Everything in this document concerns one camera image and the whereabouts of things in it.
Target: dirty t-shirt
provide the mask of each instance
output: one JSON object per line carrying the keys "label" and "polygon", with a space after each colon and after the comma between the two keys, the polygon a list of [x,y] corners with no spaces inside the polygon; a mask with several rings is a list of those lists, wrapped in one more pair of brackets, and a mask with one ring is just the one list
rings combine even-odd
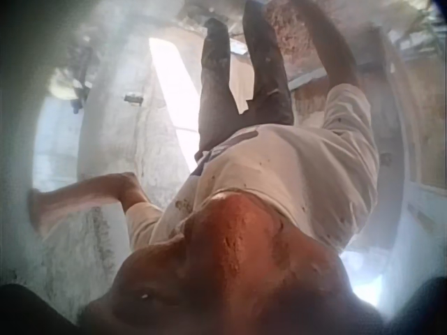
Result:
{"label": "dirty t-shirt", "polygon": [[322,128],[242,129],[204,155],[164,212],[147,203],[131,207],[131,245],[169,239],[206,199],[236,188],[341,252],[376,204],[378,162],[370,105],[359,88],[341,84],[328,94]]}

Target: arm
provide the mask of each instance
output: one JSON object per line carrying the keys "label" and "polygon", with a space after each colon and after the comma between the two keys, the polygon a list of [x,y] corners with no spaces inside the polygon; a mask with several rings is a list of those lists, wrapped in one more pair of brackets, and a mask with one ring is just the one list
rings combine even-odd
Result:
{"label": "arm", "polygon": [[329,90],[338,84],[359,87],[356,61],[348,43],[312,0],[291,0],[306,24],[318,56],[328,73]]}
{"label": "arm", "polygon": [[52,192],[32,190],[29,214],[34,228],[46,236],[58,220],[70,213],[115,202],[121,202],[125,213],[135,204],[149,202],[133,173],[107,174]]}

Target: white t-shirt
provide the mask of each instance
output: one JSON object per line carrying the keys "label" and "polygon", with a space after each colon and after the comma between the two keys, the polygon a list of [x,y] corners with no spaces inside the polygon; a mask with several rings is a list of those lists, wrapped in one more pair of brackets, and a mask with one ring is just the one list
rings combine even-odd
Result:
{"label": "white t-shirt", "polygon": [[328,94],[322,128],[242,129],[204,155],[164,213],[146,203],[131,207],[131,243],[140,248],[167,240],[206,199],[236,188],[341,252],[376,204],[378,168],[370,105],[357,87],[341,84]]}

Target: man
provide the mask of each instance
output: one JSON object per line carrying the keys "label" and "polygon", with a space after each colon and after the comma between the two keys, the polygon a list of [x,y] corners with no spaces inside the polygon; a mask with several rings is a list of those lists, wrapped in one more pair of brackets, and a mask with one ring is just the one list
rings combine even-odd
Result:
{"label": "man", "polygon": [[311,0],[291,0],[328,73],[321,129],[293,126],[272,27],[248,1],[243,25],[254,98],[239,115],[228,87],[226,26],[203,47],[197,170],[167,209],[135,175],[34,192],[42,235],[71,211],[119,201],[134,252],[80,318],[93,334],[371,334],[381,325],[353,293],[338,253],[376,204],[378,157],[353,55]]}

